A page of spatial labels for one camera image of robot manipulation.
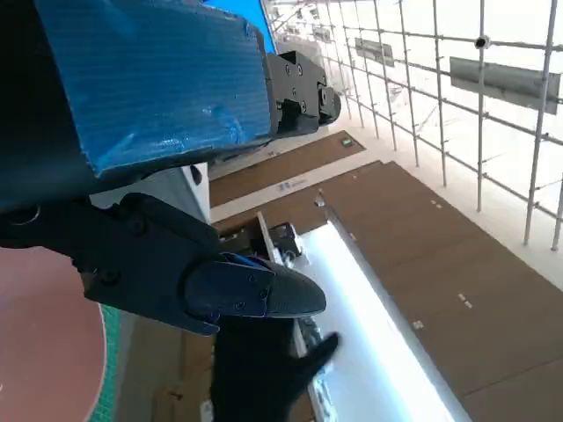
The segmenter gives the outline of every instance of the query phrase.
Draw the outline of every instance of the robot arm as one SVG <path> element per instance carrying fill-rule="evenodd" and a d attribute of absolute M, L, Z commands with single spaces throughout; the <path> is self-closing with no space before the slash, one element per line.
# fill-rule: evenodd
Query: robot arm
<path fill-rule="evenodd" d="M 266 54 L 256 28 L 199 4 L 0 7 L 0 246 L 69 256 L 89 299 L 203 335 L 220 315 L 325 308 L 311 280 L 221 253 L 213 228 L 160 200 L 130 194 L 108 210 L 84 200 L 316 132 L 340 114 L 320 67 L 297 52 Z"/>

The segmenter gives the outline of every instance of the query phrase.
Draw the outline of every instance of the blue tape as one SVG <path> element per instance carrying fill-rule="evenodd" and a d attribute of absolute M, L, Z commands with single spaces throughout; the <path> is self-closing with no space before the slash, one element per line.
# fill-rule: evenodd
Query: blue tape
<path fill-rule="evenodd" d="M 164 0 L 36 0 L 36 8 L 97 176 L 269 133 L 257 30 L 243 18 Z"/>

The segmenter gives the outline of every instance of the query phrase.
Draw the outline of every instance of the black metal bracket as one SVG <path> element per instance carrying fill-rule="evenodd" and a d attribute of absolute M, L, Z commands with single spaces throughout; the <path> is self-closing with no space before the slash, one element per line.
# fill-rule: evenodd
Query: black metal bracket
<path fill-rule="evenodd" d="M 300 317 L 325 309 L 303 275 L 219 250 L 212 227 L 142 193 L 99 209 L 88 201 L 0 215 L 0 246 L 43 246 L 72 258 L 84 296 L 202 335 L 219 316 Z"/>
<path fill-rule="evenodd" d="M 274 138 L 312 134 L 338 119 L 340 98 L 321 67 L 297 51 L 268 54 L 266 62 L 276 103 Z"/>

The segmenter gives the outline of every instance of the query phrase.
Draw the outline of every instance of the screw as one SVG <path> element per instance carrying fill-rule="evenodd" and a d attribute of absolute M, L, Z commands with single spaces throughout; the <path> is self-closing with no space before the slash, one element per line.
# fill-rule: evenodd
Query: screw
<path fill-rule="evenodd" d="M 131 233 L 133 233 L 136 236 L 142 235 L 147 228 L 144 220 L 142 219 L 142 217 L 139 216 L 135 216 L 131 218 L 128 221 L 128 227 L 129 230 L 131 230 Z"/>
<path fill-rule="evenodd" d="M 114 286 L 120 279 L 119 271 L 104 270 L 99 275 L 99 280 L 104 286 Z"/>

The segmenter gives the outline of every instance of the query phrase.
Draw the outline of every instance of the green mat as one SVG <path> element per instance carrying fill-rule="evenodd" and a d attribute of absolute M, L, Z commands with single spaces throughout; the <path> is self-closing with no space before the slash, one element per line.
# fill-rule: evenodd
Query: green mat
<path fill-rule="evenodd" d="M 120 312 L 118 309 L 106 305 L 102 305 L 101 308 L 104 325 L 106 326 L 106 376 L 90 422 L 113 421 L 115 408 L 115 376 L 120 341 Z"/>

